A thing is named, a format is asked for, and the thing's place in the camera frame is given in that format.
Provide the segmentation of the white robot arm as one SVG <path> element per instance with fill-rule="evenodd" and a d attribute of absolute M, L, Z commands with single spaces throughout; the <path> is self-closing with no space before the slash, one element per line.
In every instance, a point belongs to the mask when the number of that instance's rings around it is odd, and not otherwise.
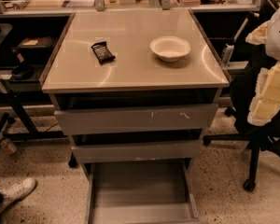
<path fill-rule="evenodd" d="M 264 44 L 266 54 L 277 60 L 272 68 L 260 69 L 255 96 L 247 115 L 250 124 L 263 126 L 280 111 L 280 8 L 268 21 L 250 33 L 245 41 L 253 45 Z"/>

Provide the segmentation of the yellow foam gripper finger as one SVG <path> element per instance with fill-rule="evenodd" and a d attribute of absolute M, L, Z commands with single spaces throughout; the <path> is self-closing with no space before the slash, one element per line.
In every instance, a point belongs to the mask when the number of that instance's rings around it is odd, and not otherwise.
<path fill-rule="evenodd" d="M 266 43 L 267 39 L 267 28 L 269 22 L 266 21 L 257 27 L 254 31 L 249 33 L 245 38 L 245 41 L 252 45 L 262 45 Z"/>
<path fill-rule="evenodd" d="M 247 115 L 247 121 L 256 126 L 270 122 L 280 111 L 280 62 L 271 69 L 261 68 Z"/>

